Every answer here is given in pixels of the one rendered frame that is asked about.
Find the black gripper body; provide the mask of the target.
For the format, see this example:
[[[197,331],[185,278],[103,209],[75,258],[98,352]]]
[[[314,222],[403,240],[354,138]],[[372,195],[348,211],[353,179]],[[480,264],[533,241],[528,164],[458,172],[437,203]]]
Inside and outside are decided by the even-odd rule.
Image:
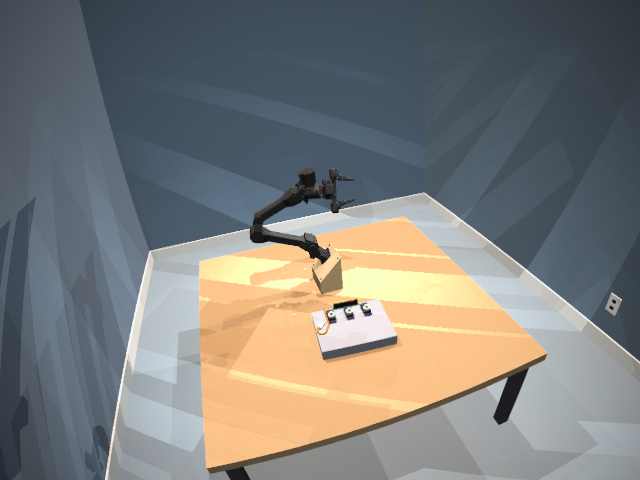
[[[330,168],[329,169],[329,178],[331,179],[331,182],[333,184],[333,196],[332,196],[332,203],[331,203],[331,212],[332,213],[339,213],[339,208],[338,208],[338,202],[337,202],[337,197],[336,197],[336,180],[337,180],[337,169],[336,168]],[[320,186],[324,186],[322,184],[317,185],[317,198],[321,198],[320,194],[323,194],[323,190],[320,190]],[[334,195],[335,194],[335,195]]]

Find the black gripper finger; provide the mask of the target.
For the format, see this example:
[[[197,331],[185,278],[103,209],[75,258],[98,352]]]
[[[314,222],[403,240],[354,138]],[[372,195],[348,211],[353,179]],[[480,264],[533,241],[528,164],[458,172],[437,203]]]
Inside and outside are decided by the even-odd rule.
[[[343,201],[338,201],[338,208],[341,209],[341,206],[343,206],[346,203],[349,203],[351,201],[354,201],[355,199],[349,199],[349,200],[343,200]]]
[[[343,176],[339,175],[338,172],[337,172],[337,180],[338,181],[355,181],[354,179],[346,178],[346,177],[343,177]]]

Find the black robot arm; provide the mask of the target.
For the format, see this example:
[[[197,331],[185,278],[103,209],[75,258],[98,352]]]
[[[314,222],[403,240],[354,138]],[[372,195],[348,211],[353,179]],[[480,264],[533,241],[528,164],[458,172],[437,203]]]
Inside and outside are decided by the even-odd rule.
[[[302,236],[296,236],[270,231],[263,227],[264,220],[282,209],[297,205],[302,200],[307,204],[309,199],[317,198],[315,170],[313,168],[305,168],[301,172],[298,172],[298,176],[300,181],[296,185],[288,188],[279,199],[255,213],[253,226],[250,227],[250,239],[253,243],[275,242],[298,246],[304,251],[309,252],[311,259],[317,258],[321,261],[321,264],[323,264],[331,256],[329,248],[324,249],[319,246],[317,238],[312,233],[304,233]],[[322,180],[322,185],[324,186],[320,186],[320,190],[323,190],[323,194],[320,194],[320,197],[332,199],[333,184],[330,184],[330,180]]]

